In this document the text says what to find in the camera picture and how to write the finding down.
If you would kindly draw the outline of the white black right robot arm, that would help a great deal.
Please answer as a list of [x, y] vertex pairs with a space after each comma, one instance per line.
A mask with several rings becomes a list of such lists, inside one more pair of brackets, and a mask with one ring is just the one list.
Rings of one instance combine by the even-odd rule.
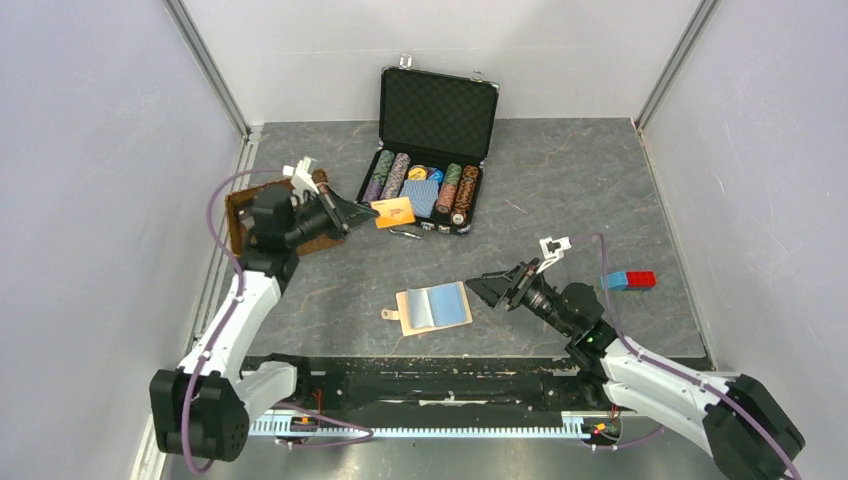
[[757, 379], [695, 371], [654, 355], [604, 319], [595, 289], [558, 289], [539, 261], [467, 280], [489, 307], [524, 307], [568, 340], [577, 392], [591, 408], [608, 403], [649, 417], [700, 447], [728, 479], [796, 479], [806, 440]]

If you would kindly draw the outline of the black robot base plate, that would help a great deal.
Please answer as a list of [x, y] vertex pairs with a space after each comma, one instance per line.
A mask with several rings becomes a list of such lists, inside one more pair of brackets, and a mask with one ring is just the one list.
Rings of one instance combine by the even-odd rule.
[[290, 401], [379, 427], [553, 427], [611, 403], [563, 357], [269, 355], [297, 369]]

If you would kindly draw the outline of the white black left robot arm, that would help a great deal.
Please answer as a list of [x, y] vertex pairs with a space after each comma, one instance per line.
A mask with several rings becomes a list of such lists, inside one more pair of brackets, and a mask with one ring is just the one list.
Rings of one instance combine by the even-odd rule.
[[298, 248], [321, 236], [343, 239], [379, 215], [325, 183], [300, 194], [266, 186], [249, 211], [253, 225], [240, 255], [229, 257], [235, 276], [223, 305], [178, 366], [158, 370], [149, 386], [159, 450], [182, 455], [194, 474], [234, 461], [252, 422], [275, 404], [297, 408], [312, 399], [313, 379], [289, 362], [267, 361], [243, 375], [247, 351], [293, 280]]

